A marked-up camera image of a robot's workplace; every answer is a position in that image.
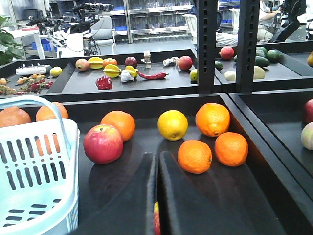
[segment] potted plant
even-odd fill
[[[10,16],[0,16],[0,66],[11,62],[13,58],[21,59],[25,54],[22,45],[14,40],[12,34],[3,29],[17,24],[9,19]]]

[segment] basket handle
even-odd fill
[[[67,153],[70,156],[70,143],[68,141],[68,138],[65,132],[64,124],[62,121],[62,116],[61,116],[59,109],[53,103],[51,103],[50,101],[42,97],[35,96],[35,95],[23,95],[23,96],[21,95],[21,96],[12,97],[12,98],[0,99],[0,108],[7,108],[11,106],[19,106],[19,105],[26,105],[26,104],[45,105],[53,111],[56,119],[59,121],[60,128],[64,136]]]

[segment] white remote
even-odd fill
[[[17,75],[32,75],[32,74],[46,74],[52,69],[51,65],[31,65],[31,66],[20,66],[15,70]]]

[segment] chair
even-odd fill
[[[91,34],[98,46],[112,46],[114,54],[115,29],[112,29],[112,19],[110,16],[102,16],[100,20],[91,26]]]
[[[193,14],[184,14],[183,15],[186,19],[187,28],[189,29],[189,32],[191,33],[192,39],[191,42],[193,44],[197,44],[197,17]]]
[[[232,12],[232,27],[233,27],[233,34],[238,34],[239,30],[239,9],[230,9]]]

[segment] white table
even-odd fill
[[[39,30],[23,31],[21,29],[18,29],[18,30],[9,31],[9,33],[12,34],[14,38],[33,36],[35,39],[39,59],[45,59],[45,53],[44,53],[43,45],[41,44],[42,36],[39,35]]]

